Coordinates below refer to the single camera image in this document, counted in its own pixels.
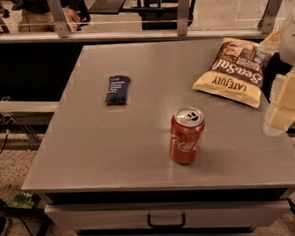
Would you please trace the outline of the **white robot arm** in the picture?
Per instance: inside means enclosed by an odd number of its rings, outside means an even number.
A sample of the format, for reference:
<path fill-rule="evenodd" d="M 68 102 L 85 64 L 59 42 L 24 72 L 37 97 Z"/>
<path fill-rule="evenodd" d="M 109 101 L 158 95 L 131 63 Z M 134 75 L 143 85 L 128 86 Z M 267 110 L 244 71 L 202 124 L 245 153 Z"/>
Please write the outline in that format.
<path fill-rule="evenodd" d="M 266 135 L 279 136 L 295 121 L 295 6 L 282 27 L 270 34 L 260 48 L 278 50 L 280 60 L 292 66 L 285 75 L 274 78 L 262 127 Z"/>

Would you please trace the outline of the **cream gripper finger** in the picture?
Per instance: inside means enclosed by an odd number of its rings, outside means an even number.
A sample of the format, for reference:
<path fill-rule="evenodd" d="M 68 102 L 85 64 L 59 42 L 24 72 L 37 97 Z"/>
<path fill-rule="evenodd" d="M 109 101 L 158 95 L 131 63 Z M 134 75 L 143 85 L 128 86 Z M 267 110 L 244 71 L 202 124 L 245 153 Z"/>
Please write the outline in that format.
<path fill-rule="evenodd" d="M 285 133 L 295 121 L 295 112 L 279 109 L 270 103 L 265 112 L 262 131 L 267 136 L 280 136 Z"/>

